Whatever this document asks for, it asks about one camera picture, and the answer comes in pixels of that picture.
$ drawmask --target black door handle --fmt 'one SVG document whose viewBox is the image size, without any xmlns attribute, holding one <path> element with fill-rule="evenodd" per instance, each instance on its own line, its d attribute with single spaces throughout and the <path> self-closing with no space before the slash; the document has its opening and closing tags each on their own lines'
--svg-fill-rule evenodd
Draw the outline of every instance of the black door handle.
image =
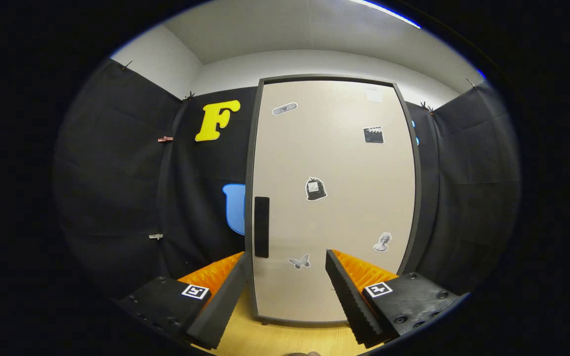
<svg viewBox="0 0 570 356">
<path fill-rule="evenodd" d="M 270 248 L 270 198 L 254 197 L 254 255 L 269 257 Z"/>
</svg>

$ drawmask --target orange ridged pad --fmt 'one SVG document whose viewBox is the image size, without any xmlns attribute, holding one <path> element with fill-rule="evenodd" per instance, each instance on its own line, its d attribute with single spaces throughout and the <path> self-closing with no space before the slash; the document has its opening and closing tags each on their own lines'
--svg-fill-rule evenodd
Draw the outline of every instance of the orange ridged pad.
<svg viewBox="0 0 570 356">
<path fill-rule="evenodd" d="M 389 279 L 397 278 L 398 275 L 388 272 L 378 266 L 372 265 L 369 262 L 362 261 L 351 255 L 340 252 L 339 250 L 332 250 L 337 259 L 339 259 L 342 267 L 351 278 L 351 282 L 362 294 L 362 289 L 371 284 L 379 282 L 386 282 Z"/>
<path fill-rule="evenodd" d="M 237 262 L 239 262 L 242 254 L 243 252 L 239 252 L 236 255 L 213 262 L 204 268 L 194 271 L 193 273 L 184 275 L 184 277 L 177 279 L 177 281 L 209 288 L 212 295 L 206 304 L 204 304 L 205 308 L 212 300 L 212 297 L 217 294 L 221 285 L 224 284 L 224 281 L 226 281 L 231 270 L 233 270 Z"/>
</svg>

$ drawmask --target wooden table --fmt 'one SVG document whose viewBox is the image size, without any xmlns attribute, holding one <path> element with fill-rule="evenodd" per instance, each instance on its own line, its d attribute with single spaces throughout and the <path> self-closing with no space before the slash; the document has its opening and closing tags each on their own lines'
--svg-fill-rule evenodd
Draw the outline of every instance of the wooden table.
<svg viewBox="0 0 570 356">
<path fill-rule="evenodd" d="M 355 356 L 367 349 L 364 345 L 358 345 L 346 324 L 329 327 L 280 322 L 262 325 L 259 320 L 252 318 L 246 288 L 237 302 L 219 346 L 215 350 L 206 351 L 218 356 L 285 356 L 294 352 L 306 354 L 311 351 L 316 351 L 321 356 Z"/>
</svg>

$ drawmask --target door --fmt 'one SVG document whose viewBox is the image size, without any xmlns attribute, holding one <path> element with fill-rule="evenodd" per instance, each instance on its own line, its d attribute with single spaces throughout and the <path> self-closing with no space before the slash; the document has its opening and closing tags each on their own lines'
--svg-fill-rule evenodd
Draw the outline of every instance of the door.
<svg viewBox="0 0 570 356">
<path fill-rule="evenodd" d="M 416 196 L 410 120 L 393 86 L 335 80 L 265 84 L 255 120 L 246 218 L 258 316 L 346 320 L 326 249 L 398 272 Z"/>
</svg>

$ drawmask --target white wall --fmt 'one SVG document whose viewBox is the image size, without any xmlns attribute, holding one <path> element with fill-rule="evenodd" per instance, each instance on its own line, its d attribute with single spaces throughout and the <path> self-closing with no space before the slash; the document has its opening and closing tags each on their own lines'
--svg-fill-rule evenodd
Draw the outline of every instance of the white wall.
<svg viewBox="0 0 570 356">
<path fill-rule="evenodd" d="M 156 83 L 176 97 L 183 98 L 193 89 L 203 67 L 201 61 L 163 25 L 134 39 L 111 58 Z"/>
<path fill-rule="evenodd" d="M 260 78 L 288 74 L 344 74 L 397 83 L 405 101 L 433 109 L 459 95 L 424 74 L 381 59 L 333 50 L 260 52 L 204 65 L 192 85 L 197 95 L 252 87 Z"/>
</svg>

